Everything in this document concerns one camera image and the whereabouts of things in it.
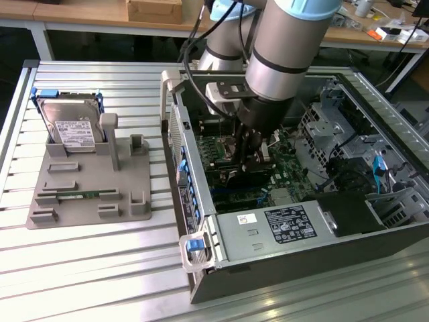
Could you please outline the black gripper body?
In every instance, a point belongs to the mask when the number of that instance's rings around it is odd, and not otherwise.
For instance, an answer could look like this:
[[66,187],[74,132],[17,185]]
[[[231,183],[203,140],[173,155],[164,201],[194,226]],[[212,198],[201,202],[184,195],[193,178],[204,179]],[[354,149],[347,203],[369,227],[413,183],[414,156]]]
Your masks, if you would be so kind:
[[268,138],[283,122],[294,97],[272,101],[261,97],[241,99],[235,119],[235,135],[258,133]]

